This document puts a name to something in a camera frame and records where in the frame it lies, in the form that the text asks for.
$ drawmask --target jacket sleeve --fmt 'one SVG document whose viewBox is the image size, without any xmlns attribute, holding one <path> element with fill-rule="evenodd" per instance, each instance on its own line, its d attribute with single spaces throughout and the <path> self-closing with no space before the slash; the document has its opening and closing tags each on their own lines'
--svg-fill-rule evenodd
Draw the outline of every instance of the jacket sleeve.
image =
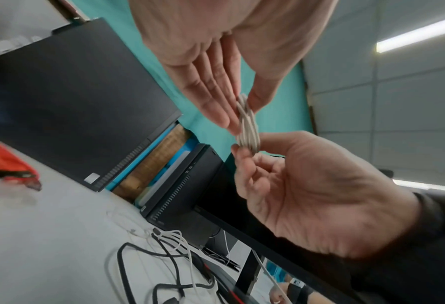
<svg viewBox="0 0 445 304">
<path fill-rule="evenodd" d="M 346 261 L 356 292 L 394 304 L 445 303 L 445 196 L 416 196 L 421 217 L 406 235 L 370 260 Z"/>
</svg>

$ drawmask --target desk surface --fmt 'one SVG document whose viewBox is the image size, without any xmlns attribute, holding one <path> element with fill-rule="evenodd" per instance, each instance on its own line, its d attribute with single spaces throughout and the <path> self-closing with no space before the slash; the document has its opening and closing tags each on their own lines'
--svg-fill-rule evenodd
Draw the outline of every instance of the desk surface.
<svg viewBox="0 0 445 304">
<path fill-rule="evenodd" d="M 110 192 L 95 193 L 13 152 L 39 172 L 42 191 L 0 182 L 0 303 L 126 303 L 116 251 L 127 241 L 152 248 L 115 224 L 111 215 L 129 217 L 142 228 L 153 226 Z M 150 300 L 155 284 L 175 281 L 168 259 L 130 249 L 123 256 L 138 303 Z M 189 263 L 178 265 L 182 282 L 190 283 Z M 225 269 L 237 279 L 235 271 Z M 197 271 L 195 277 L 204 283 Z M 206 291 L 199 293 L 213 302 Z M 173 296 L 177 293 L 162 291 L 160 302 Z M 186 296 L 187 303 L 197 302 L 194 291 Z"/>
</svg>

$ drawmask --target ceiling light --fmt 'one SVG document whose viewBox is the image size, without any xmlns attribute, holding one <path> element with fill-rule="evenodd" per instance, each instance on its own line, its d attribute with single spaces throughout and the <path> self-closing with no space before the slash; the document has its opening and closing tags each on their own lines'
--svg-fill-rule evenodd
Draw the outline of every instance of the ceiling light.
<svg viewBox="0 0 445 304">
<path fill-rule="evenodd" d="M 396 185 L 403 186 L 403 187 L 423 189 L 423 190 L 435 189 L 435 190 L 445 191 L 445 186 L 440 186 L 440 185 L 432 185 L 432 184 L 424 184 L 424 183 L 417 183 L 417 182 L 409 182 L 409 181 L 398 180 L 398 179 L 393 179 L 393 182 Z"/>
<path fill-rule="evenodd" d="M 380 41 L 376 44 L 376 52 L 384 53 L 416 42 L 445 34 L 445 20 L 436 22 L 405 34 Z"/>
</svg>

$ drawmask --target white label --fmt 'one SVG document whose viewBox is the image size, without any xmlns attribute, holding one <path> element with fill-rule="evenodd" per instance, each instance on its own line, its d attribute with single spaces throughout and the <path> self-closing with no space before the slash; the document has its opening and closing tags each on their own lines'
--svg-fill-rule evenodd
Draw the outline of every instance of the white label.
<svg viewBox="0 0 445 304">
<path fill-rule="evenodd" d="M 99 174 L 91 173 L 88 177 L 84 179 L 84 181 L 88 184 L 94 183 L 95 180 L 99 178 Z"/>
</svg>

